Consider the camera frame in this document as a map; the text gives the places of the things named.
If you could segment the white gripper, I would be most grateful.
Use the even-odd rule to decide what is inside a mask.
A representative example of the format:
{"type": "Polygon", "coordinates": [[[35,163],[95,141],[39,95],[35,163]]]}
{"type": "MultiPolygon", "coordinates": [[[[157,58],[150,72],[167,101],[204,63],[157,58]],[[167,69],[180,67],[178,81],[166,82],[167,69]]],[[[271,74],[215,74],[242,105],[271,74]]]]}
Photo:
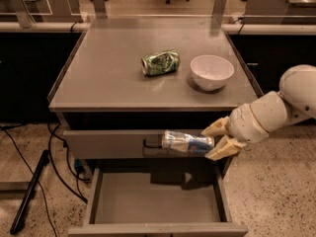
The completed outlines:
{"type": "Polygon", "coordinates": [[[257,143],[269,136],[256,120],[249,104],[234,109],[229,117],[219,118],[201,134],[213,137],[224,135],[215,147],[204,155],[213,161],[235,155],[246,146],[245,142],[257,143]]]}

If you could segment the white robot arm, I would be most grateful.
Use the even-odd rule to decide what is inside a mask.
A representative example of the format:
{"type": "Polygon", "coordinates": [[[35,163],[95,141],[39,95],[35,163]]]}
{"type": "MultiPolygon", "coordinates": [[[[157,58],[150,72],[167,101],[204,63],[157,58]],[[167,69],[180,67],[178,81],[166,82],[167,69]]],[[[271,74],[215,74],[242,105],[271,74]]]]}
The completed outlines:
{"type": "Polygon", "coordinates": [[[307,119],[316,119],[316,68],[296,65],[286,70],[279,91],[270,91],[251,104],[234,109],[201,134],[220,136],[205,157],[216,161],[240,152],[246,145],[260,142],[270,133],[307,119]]]}

